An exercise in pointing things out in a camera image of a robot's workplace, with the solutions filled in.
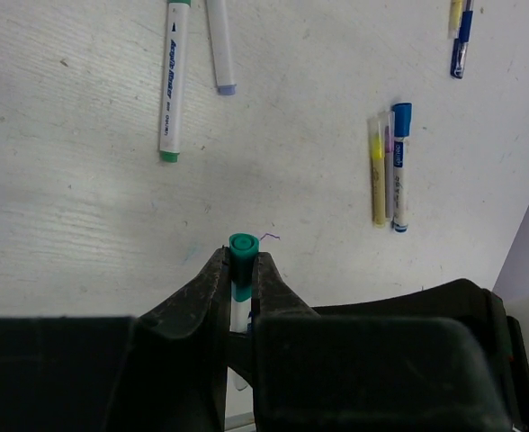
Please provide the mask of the lavender acrylic marker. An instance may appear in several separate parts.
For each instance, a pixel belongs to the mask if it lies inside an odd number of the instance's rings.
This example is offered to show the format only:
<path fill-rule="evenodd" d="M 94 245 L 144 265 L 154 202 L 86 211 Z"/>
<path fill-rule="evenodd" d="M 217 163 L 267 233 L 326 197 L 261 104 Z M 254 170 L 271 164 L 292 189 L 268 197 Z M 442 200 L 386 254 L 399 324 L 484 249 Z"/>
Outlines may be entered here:
<path fill-rule="evenodd" d="M 229 19 L 225 0 L 207 0 L 213 66 L 216 88 L 219 95 L 236 94 L 233 57 L 229 34 Z"/>

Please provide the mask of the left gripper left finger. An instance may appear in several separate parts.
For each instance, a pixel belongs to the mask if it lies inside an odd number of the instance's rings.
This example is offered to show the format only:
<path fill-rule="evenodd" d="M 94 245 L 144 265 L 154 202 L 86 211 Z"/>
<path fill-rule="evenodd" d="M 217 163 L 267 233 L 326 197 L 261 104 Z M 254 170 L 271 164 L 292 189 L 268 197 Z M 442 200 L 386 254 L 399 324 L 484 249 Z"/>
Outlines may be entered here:
<path fill-rule="evenodd" d="M 221 431 L 227 392 L 229 250 L 142 315 L 130 352 L 129 421 L 137 431 Z"/>

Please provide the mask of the yellow slim pen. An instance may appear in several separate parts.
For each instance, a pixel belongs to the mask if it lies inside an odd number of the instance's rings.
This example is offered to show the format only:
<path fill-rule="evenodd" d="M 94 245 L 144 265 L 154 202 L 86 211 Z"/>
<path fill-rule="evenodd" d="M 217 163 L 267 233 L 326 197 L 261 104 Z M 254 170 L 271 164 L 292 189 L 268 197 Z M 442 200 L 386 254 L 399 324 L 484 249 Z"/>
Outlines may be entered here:
<path fill-rule="evenodd" d="M 463 0 L 452 0 L 450 3 L 448 37 L 452 40 L 456 39 L 459 35 L 461 19 L 462 19 L 463 4 L 464 4 Z"/>

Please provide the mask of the blue ballpoint pen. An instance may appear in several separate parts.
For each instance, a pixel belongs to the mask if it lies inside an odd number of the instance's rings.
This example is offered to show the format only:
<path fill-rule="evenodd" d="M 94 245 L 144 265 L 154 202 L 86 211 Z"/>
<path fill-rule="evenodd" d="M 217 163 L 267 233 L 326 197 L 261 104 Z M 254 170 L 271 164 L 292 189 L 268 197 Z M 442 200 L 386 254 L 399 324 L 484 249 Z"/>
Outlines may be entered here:
<path fill-rule="evenodd" d="M 453 40 L 450 75 L 454 79 L 463 78 L 471 35 L 473 5 L 474 2 L 471 0 L 464 1 L 459 35 Z"/>

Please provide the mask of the blue cap white marker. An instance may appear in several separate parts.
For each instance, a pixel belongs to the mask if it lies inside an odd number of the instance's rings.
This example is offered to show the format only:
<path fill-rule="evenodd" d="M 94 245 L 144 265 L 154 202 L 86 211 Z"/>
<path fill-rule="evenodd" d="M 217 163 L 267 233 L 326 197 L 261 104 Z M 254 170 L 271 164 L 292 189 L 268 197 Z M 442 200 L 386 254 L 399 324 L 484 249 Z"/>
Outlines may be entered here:
<path fill-rule="evenodd" d="M 408 230 L 408 137 L 412 120 L 412 103 L 392 106 L 393 126 L 393 229 L 398 233 Z"/>

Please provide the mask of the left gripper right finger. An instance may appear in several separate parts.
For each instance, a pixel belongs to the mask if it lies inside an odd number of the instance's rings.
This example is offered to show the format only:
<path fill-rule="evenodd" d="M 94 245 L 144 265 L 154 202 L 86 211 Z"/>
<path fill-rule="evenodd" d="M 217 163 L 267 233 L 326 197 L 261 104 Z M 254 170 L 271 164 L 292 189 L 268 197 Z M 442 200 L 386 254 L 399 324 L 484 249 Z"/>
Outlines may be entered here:
<path fill-rule="evenodd" d="M 252 386 L 258 431 L 301 431 L 314 399 L 306 326 L 319 315 L 282 279 L 269 253 L 253 267 Z"/>

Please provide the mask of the pink slim pen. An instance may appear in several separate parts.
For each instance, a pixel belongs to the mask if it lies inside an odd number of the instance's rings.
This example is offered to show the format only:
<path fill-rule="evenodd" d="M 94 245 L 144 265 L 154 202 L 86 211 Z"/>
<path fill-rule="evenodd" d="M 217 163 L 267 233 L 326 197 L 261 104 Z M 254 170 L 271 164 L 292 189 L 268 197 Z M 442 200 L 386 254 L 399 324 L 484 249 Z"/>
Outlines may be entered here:
<path fill-rule="evenodd" d="M 385 215 L 388 221 L 393 218 L 393 112 L 381 114 L 381 129 L 385 152 Z"/>

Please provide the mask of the yellow highlighter pen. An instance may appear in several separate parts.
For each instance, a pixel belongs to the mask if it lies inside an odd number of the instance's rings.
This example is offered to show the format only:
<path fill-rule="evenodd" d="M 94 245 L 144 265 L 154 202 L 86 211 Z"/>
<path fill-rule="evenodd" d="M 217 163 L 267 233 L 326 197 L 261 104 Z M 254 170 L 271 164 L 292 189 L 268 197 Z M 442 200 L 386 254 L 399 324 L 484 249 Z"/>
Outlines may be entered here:
<path fill-rule="evenodd" d="M 386 171 L 380 118 L 372 117 L 368 122 L 368 126 L 372 167 L 372 221 L 376 227 L 383 228 L 387 223 Z"/>

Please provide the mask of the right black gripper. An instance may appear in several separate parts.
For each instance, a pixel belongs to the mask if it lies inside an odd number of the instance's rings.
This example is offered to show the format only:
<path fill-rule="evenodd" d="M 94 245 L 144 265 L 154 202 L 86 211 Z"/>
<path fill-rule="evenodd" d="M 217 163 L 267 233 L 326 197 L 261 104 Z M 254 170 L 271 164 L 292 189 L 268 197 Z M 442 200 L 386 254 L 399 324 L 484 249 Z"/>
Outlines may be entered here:
<path fill-rule="evenodd" d="M 529 431 L 529 364 L 522 330 L 492 291 L 458 279 L 400 297 L 317 306 L 314 311 L 327 316 L 440 317 L 461 322 L 484 350 L 513 429 Z"/>

